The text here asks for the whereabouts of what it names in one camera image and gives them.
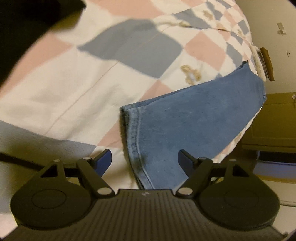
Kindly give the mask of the folded cream fleece blanket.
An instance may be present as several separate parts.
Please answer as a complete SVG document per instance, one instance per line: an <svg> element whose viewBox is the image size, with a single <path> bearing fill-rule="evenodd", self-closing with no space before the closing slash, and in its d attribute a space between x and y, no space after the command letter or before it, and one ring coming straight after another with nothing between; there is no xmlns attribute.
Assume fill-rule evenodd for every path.
<svg viewBox="0 0 296 241"><path fill-rule="evenodd" d="M257 71L257 75L264 81L267 81L263 65L261 63L260 57L258 55L258 48L256 46L250 45L250 50L252 52L252 57L254 60L254 66Z"/></svg>

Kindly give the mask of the blue denim jeans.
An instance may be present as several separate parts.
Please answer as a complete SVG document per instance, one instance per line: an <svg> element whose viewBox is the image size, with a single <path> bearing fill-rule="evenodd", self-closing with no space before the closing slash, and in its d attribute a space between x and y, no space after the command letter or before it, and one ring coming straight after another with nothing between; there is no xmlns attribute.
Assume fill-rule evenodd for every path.
<svg viewBox="0 0 296 241"><path fill-rule="evenodd" d="M230 74L121 107L128 158L142 189L175 189L186 180L179 150L214 159L266 100L264 84L243 62Z"/></svg>

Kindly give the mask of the black long-sleeve garment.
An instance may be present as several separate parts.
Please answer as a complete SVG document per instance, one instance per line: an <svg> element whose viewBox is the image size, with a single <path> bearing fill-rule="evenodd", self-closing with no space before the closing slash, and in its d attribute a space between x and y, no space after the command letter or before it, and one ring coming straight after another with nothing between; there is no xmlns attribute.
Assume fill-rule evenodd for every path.
<svg viewBox="0 0 296 241"><path fill-rule="evenodd" d="M39 37L84 8L84 1L1 1L1 84Z"/></svg>

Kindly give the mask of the diamond patchwork quilt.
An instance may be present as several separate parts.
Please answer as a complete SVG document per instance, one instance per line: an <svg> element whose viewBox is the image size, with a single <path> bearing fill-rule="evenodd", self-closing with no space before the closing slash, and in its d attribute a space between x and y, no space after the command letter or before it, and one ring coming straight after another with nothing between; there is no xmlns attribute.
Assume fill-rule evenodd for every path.
<svg viewBox="0 0 296 241"><path fill-rule="evenodd" d="M121 107L224 77L257 75L235 1L84 1L30 46L1 84L1 160L45 166L112 151L104 179L140 187Z"/></svg>

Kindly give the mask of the folded brown garment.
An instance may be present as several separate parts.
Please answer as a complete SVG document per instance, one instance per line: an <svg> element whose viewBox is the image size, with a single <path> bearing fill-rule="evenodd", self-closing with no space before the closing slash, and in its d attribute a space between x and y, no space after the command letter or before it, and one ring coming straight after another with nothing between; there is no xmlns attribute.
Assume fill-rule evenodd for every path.
<svg viewBox="0 0 296 241"><path fill-rule="evenodd" d="M269 81L274 81L274 72L273 72L273 65L269 56L269 52L264 47L260 48L260 51L262 53L264 63L266 65L267 74L269 76Z"/></svg>

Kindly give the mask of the folded grey garment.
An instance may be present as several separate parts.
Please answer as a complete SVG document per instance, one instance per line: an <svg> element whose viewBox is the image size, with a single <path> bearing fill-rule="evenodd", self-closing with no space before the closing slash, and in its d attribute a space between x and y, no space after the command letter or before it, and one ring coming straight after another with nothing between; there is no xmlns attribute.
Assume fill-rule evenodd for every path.
<svg viewBox="0 0 296 241"><path fill-rule="evenodd" d="M262 68L263 68L263 71L264 71L265 78L266 78L266 80L269 80L269 75L268 75L268 71L267 71L267 67L266 67L266 64L265 64L265 61L264 61L263 55L262 55L262 53L261 53L260 50L257 50L257 54L258 54L258 56L259 56L260 63L261 63L261 65L262 65Z"/></svg>

